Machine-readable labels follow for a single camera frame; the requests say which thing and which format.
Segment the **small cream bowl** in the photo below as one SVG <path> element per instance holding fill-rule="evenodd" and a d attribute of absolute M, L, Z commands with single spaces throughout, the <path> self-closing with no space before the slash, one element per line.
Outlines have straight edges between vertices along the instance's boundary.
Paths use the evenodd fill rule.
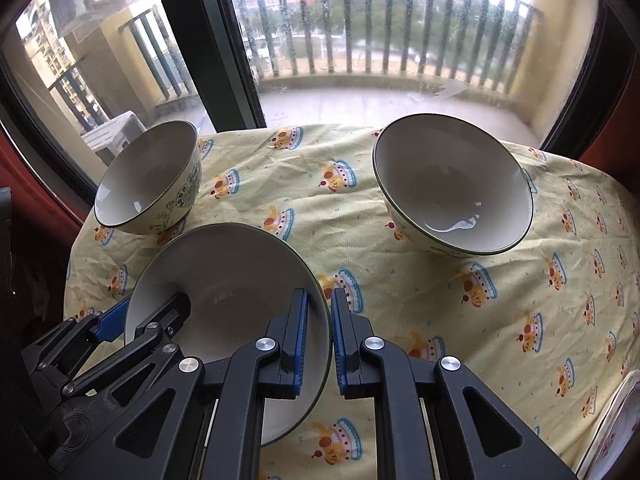
<path fill-rule="evenodd" d="M 303 258 L 280 238 L 243 223 L 200 226 L 169 242 L 145 267 L 132 292 L 124 339 L 177 292 L 191 313 L 172 338 L 185 356 L 203 362 L 228 358 L 265 335 L 270 320 L 288 313 L 294 289 L 309 301 L 302 392 L 294 400 L 269 400 L 262 444 L 293 431 L 314 408 L 331 359 L 326 300 Z"/>
<path fill-rule="evenodd" d="M 202 180 L 198 130 L 163 122 L 146 130 L 108 166 L 93 212 L 100 226 L 130 234 L 165 231 L 191 210 Z"/>

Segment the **white red-rimmed plate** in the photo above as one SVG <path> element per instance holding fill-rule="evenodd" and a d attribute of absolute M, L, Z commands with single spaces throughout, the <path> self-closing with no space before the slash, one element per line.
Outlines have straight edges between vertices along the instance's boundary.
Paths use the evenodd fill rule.
<path fill-rule="evenodd" d="M 577 471 L 578 479 L 604 479 L 639 430 L 639 371 L 620 384 Z"/>

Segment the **large cream patterned bowl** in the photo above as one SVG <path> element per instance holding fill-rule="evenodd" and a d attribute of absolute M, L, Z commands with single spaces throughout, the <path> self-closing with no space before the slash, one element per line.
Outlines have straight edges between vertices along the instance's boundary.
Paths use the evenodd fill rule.
<path fill-rule="evenodd" d="M 533 192 L 496 138 L 441 114 L 401 117 L 383 128 L 372 168 L 390 218 L 424 252 L 485 257 L 526 237 Z"/>

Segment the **yellow crown-print tablecloth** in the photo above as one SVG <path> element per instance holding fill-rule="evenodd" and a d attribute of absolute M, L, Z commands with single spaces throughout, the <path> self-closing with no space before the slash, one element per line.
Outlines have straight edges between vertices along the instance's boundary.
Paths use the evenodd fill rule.
<path fill-rule="evenodd" d="M 596 168 L 512 145 L 533 191 L 506 254 L 422 252 L 383 203 L 369 128 L 307 126 L 201 138 L 188 230 L 244 222 L 292 245 L 412 356 L 461 361 L 574 471 L 616 390 L 639 370 L 639 202 Z"/>

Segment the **red curtain left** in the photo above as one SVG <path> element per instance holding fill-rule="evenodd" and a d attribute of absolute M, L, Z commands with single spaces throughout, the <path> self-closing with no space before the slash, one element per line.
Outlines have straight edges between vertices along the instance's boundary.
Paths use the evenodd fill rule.
<path fill-rule="evenodd" d="M 34 252 L 70 256 L 84 224 L 80 210 L 38 177 L 1 126 L 1 186 L 12 193 L 13 231 Z"/>

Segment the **red curtain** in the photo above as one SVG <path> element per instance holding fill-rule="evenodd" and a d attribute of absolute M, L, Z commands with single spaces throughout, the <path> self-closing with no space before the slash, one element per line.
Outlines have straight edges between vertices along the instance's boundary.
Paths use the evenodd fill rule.
<path fill-rule="evenodd" d="M 632 192 L 638 193 L 639 129 L 603 130 L 580 161 L 609 174 Z"/>
<path fill-rule="evenodd" d="M 38 177 L 1 126 L 1 186 L 12 193 L 13 231 L 34 252 L 70 256 L 84 224 L 80 210 Z"/>

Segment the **white air conditioner unit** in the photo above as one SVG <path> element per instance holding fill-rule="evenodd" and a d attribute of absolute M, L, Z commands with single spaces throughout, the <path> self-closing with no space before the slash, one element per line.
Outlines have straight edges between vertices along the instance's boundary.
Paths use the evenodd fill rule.
<path fill-rule="evenodd" d="M 81 137 L 94 154 L 106 166 L 110 166 L 115 157 L 145 130 L 145 125 L 138 116 L 131 110 L 127 110 L 91 131 L 83 133 Z"/>

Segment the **red curtain right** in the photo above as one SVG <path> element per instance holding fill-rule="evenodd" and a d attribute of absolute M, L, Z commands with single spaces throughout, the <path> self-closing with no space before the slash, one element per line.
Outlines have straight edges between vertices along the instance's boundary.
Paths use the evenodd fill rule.
<path fill-rule="evenodd" d="M 603 130 L 580 161 L 609 174 L 632 192 L 638 193 L 639 129 Z"/>

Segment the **balcony metal railing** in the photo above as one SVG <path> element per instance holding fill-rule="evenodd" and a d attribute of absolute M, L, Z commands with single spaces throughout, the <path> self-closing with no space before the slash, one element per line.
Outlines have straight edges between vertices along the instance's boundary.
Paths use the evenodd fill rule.
<path fill-rule="evenodd" d="M 541 10 L 522 0 L 232 0 L 255 81 L 371 75 L 508 94 Z"/>

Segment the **black window frame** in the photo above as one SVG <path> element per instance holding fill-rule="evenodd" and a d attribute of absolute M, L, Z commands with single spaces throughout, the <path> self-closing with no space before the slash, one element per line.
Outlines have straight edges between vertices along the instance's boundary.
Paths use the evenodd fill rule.
<path fill-rule="evenodd" d="M 84 221 L 107 166 L 81 135 L 127 110 L 205 134 L 439 113 L 577 159 L 603 130 L 637 128 L 639 0 L 522 1 L 542 18 L 501 94 L 439 78 L 255 81 L 232 0 L 138 0 L 81 42 L 58 36 L 49 0 L 1 0 L 1 125 Z"/>

